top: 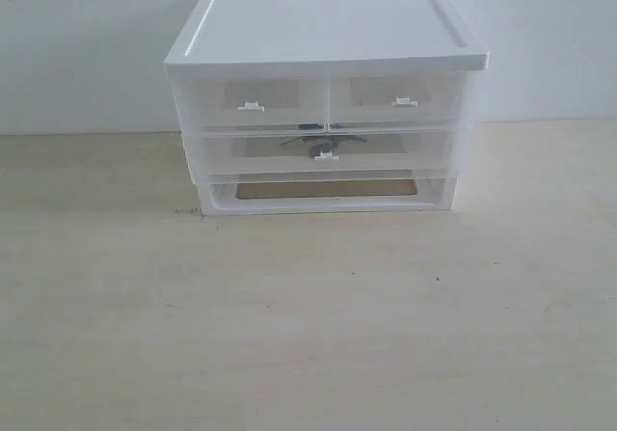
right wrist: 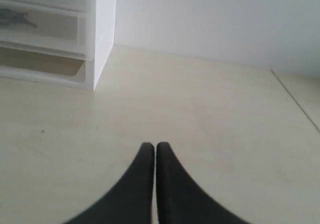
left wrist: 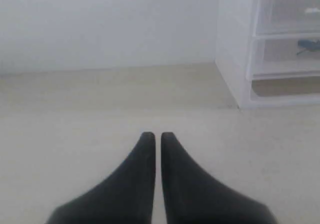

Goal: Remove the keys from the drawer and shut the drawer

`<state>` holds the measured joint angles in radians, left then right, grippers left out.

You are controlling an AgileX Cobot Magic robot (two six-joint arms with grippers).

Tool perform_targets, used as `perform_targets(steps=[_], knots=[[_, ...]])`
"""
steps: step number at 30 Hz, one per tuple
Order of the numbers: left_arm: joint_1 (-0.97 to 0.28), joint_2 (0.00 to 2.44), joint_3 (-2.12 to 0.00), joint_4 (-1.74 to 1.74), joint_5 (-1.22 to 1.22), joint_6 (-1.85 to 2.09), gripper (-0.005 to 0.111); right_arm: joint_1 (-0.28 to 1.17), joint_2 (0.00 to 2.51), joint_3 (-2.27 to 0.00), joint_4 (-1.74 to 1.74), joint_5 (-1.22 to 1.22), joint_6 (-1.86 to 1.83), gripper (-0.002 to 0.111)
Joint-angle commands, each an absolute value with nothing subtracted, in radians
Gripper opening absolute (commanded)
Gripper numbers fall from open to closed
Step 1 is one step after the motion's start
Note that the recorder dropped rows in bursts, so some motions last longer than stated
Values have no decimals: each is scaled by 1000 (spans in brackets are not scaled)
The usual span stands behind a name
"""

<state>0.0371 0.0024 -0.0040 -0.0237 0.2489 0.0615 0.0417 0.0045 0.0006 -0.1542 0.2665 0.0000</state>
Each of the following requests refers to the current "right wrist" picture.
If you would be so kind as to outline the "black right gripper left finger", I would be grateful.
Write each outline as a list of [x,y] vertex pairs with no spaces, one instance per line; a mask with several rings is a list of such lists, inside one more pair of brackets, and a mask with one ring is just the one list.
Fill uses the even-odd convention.
[[142,143],[118,182],[67,223],[152,223],[154,150],[151,143]]

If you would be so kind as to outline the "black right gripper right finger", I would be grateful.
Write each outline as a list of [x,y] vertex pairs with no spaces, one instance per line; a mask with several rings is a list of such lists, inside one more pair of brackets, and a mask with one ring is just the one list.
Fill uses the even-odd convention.
[[156,148],[159,223],[247,223],[198,186],[169,143],[160,142]]

